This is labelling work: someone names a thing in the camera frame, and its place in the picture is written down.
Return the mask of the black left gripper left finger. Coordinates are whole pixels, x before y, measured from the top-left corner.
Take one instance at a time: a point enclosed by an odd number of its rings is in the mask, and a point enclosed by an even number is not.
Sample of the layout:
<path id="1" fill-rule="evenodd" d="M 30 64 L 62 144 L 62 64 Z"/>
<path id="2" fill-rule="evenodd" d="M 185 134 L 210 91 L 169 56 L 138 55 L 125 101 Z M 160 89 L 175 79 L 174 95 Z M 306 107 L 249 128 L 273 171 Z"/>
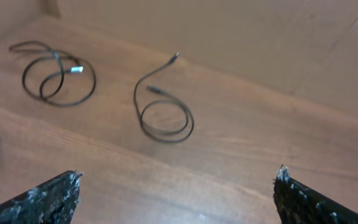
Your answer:
<path id="1" fill-rule="evenodd" d="M 82 175 L 68 170 L 0 204 L 0 223 L 70 223 Z"/>

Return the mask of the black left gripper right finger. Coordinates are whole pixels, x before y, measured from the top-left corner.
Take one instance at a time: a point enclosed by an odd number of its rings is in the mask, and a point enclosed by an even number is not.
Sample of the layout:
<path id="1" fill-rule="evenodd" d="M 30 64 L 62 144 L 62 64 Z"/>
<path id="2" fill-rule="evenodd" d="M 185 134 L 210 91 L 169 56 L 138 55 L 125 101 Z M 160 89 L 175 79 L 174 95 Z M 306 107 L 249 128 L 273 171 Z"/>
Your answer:
<path id="1" fill-rule="evenodd" d="M 282 224 L 358 224 L 358 213 L 292 178 L 285 166 L 274 179 L 273 200 Z"/>

